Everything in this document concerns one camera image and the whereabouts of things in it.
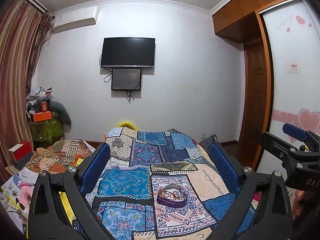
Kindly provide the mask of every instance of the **yellow round object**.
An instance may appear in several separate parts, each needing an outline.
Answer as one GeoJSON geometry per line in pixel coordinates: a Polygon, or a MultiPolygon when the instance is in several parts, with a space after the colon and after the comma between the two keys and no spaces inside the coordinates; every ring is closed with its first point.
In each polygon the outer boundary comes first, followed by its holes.
{"type": "Polygon", "coordinates": [[[124,120],[120,122],[116,127],[127,127],[131,130],[138,130],[138,128],[135,126],[135,124],[129,120],[124,120]]]}

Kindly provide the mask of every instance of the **tv screen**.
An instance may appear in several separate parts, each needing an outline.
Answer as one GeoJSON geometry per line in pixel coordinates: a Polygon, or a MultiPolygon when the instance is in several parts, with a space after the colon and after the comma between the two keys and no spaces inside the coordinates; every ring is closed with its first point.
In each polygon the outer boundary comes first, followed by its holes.
{"type": "Polygon", "coordinates": [[[111,90],[141,90],[140,68],[115,68],[112,70],[111,90]]]}
{"type": "Polygon", "coordinates": [[[101,67],[154,67],[154,38],[105,38],[101,67]]]}

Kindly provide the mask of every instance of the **pink heart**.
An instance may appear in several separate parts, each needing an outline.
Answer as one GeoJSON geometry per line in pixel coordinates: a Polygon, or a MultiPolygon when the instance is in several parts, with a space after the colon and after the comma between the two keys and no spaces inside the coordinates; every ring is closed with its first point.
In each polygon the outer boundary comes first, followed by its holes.
{"type": "MultiPolygon", "coordinates": [[[[294,121],[290,121],[290,122],[288,122],[288,123],[304,130],[304,126],[303,126],[302,123],[295,124],[294,121]]],[[[291,143],[294,143],[294,142],[297,140],[296,138],[293,138],[293,137],[291,137],[291,136],[289,136],[289,139],[290,139],[291,143]]]]}
{"type": "Polygon", "coordinates": [[[298,122],[306,131],[316,132],[320,128],[320,113],[314,111],[310,114],[308,109],[303,108],[298,113],[298,122]]]}

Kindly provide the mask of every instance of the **orange box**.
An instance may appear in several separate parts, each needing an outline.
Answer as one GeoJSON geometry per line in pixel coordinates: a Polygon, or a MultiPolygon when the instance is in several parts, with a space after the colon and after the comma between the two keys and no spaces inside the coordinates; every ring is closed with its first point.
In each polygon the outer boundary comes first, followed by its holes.
{"type": "Polygon", "coordinates": [[[52,119],[52,115],[50,111],[43,112],[43,113],[36,113],[31,115],[31,120],[33,122],[41,122],[45,120],[52,119]]]}

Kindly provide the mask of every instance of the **baseboard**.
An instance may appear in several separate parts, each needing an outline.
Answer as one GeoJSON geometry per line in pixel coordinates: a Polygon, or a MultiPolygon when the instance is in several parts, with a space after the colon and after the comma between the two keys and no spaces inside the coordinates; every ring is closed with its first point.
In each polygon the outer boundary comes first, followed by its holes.
{"type": "Polygon", "coordinates": [[[237,140],[233,140],[233,141],[228,141],[228,142],[223,142],[223,143],[220,143],[222,146],[227,146],[227,145],[230,145],[230,144],[238,144],[239,142],[237,140]]]}
{"type": "Polygon", "coordinates": [[[95,142],[95,141],[86,141],[89,145],[91,145],[93,148],[97,148],[98,145],[102,142],[95,142]]]}

